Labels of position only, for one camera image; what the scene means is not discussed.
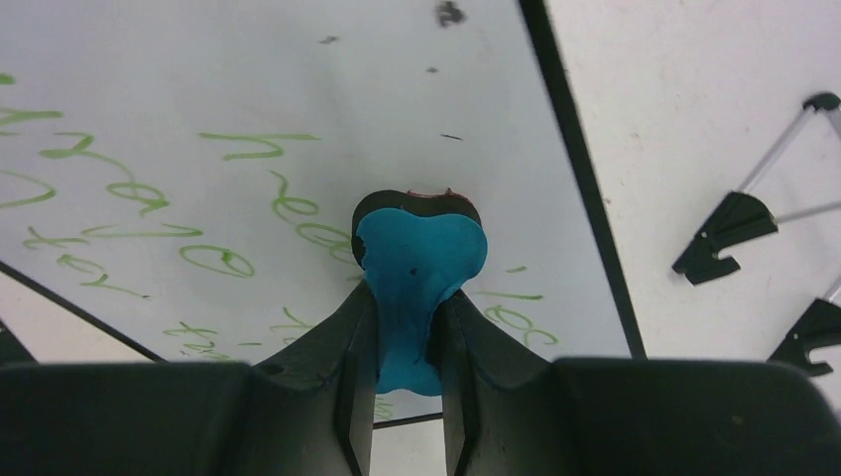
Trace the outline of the blue whiteboard eraser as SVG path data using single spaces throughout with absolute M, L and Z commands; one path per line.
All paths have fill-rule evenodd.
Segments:
M 377 392 L 440 396 L 432 322 L 486 263 L 488 239 L 477 208 L 452 189 L 375 191 L 354 209 L 351 249 L 378 308 Z

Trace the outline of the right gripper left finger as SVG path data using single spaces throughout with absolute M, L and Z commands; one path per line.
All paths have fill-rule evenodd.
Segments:
M 257 365 L 10 365 L 5 475 L 365 475 L 377 306 L 358 285 Z

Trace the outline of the small black-framed whiteboard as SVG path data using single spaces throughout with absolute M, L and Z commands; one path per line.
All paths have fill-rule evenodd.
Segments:
M 451 189 L 540 356 L 645 354 L 544 1 L 5 1 L 1 272 L 155 360 L 258 362 Z

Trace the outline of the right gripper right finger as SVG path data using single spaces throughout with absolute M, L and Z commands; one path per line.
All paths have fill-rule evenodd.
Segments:
M 836 475 L 840 426 L 776 364 L 546 361 L 463 293 L 433 321 L 451 475 Z

